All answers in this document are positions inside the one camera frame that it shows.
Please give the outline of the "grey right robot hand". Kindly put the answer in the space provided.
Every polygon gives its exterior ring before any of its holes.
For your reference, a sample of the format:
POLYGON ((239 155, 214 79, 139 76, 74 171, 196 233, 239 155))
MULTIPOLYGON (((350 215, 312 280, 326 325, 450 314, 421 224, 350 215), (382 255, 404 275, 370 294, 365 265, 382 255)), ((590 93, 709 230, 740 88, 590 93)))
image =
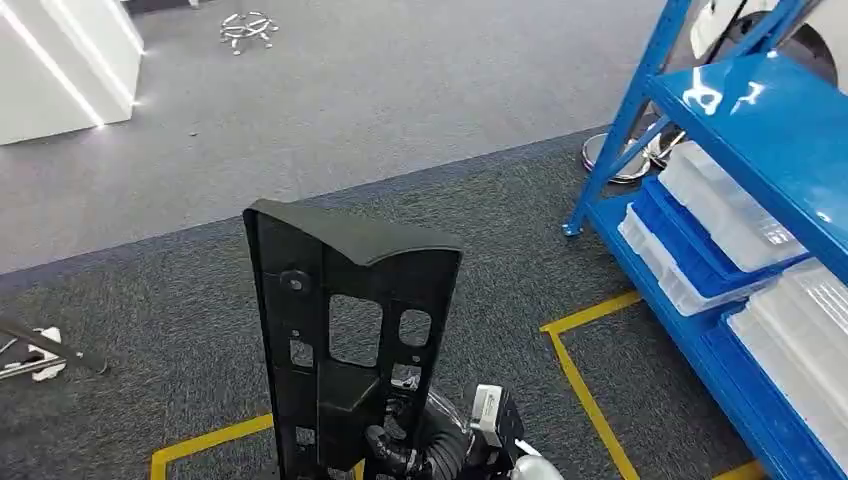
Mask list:
POLYGON ((422 451, 406 446, 392 437, 382 426, 369 425, 365 430, 368 459, 380 474, 395 479, 430 479, 431 469, 422 451))

